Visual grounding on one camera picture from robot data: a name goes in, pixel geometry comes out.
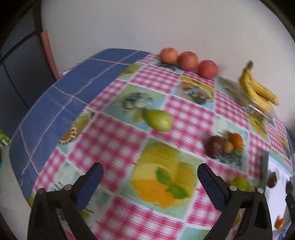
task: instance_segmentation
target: blue tile pattern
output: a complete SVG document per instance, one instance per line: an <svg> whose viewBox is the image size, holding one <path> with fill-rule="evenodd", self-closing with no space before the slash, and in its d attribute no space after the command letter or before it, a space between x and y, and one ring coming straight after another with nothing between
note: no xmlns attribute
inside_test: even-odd
<svg viewBox="0 0 295 240"><path fill-rule="evenodd" d="M74 67L34 104L17 128L9 149L13 171L27 201L46 160L85 103L147 54L106 49Z"/></svg>

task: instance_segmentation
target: table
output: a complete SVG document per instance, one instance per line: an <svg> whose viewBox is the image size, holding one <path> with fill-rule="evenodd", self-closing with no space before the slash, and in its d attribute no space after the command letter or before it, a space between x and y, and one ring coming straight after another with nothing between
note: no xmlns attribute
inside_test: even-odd
<svg viewBox="0 0 295 240"><path fill-rule="evenodd" d="M73 184L101 162L104 178L81 212L98 239L203 239L220 212L197 179L199 164L226 182L247 178L253 188L264 150L292 171L284 125L246 113L227 91L231 84L164 65L147 52L92 56L41 96L12 138L11 164L25 199L32 204L39 188ZM151 129L144 108L170 113L173 128ZM243 146L235 157L208 158L204 142L225 131L239 133Z"/></svg>

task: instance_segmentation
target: metal screw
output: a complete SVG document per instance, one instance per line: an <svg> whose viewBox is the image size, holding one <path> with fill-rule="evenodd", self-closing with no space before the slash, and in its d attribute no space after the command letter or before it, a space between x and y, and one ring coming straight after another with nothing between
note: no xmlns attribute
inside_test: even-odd
<svg viewBox="0 0 295 240"><path fill-rule="evenodd" d="M238 188L235 185L230 185L230 190L236 191Z"/></svg>
<svg viewBox="0 0 295 240"><path fill-rule="evenodd" d="M67 184L63 187L64 190L71 190L72 189L72 185L71 184Z"/></svg>
<svg viewBox="0 0 295 240"><path fill-rule="evenodd" d="M262 188L257 188L257 192L259 192L260 194L263 194L264 193L264 191L263 191L263 189Z"/></svg>
<svg viewBox="0 0 295 240"><path fill-rule="evenodd" d="M40 189L37 191L38 194L42 194L43 192L44 192L44 188L40 188Z"/></svg>

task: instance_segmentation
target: banana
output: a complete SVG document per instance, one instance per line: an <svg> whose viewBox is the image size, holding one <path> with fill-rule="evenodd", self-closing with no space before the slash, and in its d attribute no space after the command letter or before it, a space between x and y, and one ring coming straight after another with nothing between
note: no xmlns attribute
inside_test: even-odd
<svg viewBox="0 0 295 240"><path fill-rule="evenodd" d="M271 110L271 104L264 98L261 98L252 86L252 76L251 71L248 68L245 68L242 76L240 77L240 84L244 92L253 99L259 107L266 110Z"/></svg>
<svg viewBox="0 0 295 240"><path fill-rule="evenodd" d="M253 78L252 80L252 86L257 94L264 97L266 100L270 101L274 105L278 106L278 98L276 95L274 95L270 90L268 90L266 87L262 86L258 82L256 82Z"/></svg>

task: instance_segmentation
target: pink checkered tablecloth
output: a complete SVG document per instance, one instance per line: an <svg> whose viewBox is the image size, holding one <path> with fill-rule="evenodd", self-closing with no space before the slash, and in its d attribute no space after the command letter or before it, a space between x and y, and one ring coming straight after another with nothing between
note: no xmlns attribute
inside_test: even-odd
<svg viewBox="0 0 295 240"><path fill-rule="evenodd" d="M148 54L105 87L72 124L74 140L54 149L34 184L32 196L41 187L73 184L100 162L104 177L84 217L97 239L202 240L220 212L197 179L199 164L207 163L227 183L237 176L259 181L261 155L271 149L286 166L293 166L284 156L282 138L287 140L287 133L278 119L274 126L263 123L266 130L260 131L217 80L157 61L158 55ZM190 94L199 89L208 94L205 99ZM150 128L144 108L169 113L174 119L171 130ZM204 143L222 132L242 136L239 162L207 157ZM168 175L167 184L158 179L159 169ZM189 182L182 181L184 176L191 177ZM186 197L174 198L170 184L179 184ZM74 239L69 229L65 232Z"/></svg>

